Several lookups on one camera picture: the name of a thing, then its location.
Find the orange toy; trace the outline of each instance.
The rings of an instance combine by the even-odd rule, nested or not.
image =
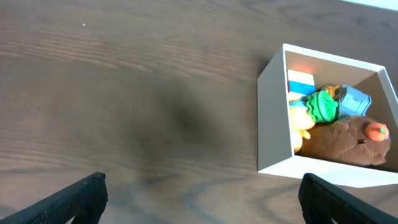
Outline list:
[[[383,141],[389,137],[389,131],[385,124],[373,122],[365,129],[365,135],[373,141]]]

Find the white box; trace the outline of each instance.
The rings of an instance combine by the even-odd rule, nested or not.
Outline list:
[[[370,95],[366,115],[387,124],[391,148],[384,170],[296,156],[290,143],[287,70],[314,75],[319,88],[348,84]],[[384,66],[284,44],[257,79],[258,171],[301,179],[307,172],[350,187],[398,184],[398,100]]]

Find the green spool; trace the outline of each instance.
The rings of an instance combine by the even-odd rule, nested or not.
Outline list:
[[[322,90],[308,96],[308,113],[316,123],[334,122],[338,102],[327,91]]]

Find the dark wood surface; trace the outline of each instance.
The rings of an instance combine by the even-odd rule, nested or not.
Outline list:
[[[102,171],[102,223],[303,223],[300,180],[256,172],[256,78],[291,43],[398,86],[397,32],[337,0],[1,0],[0,217]]]

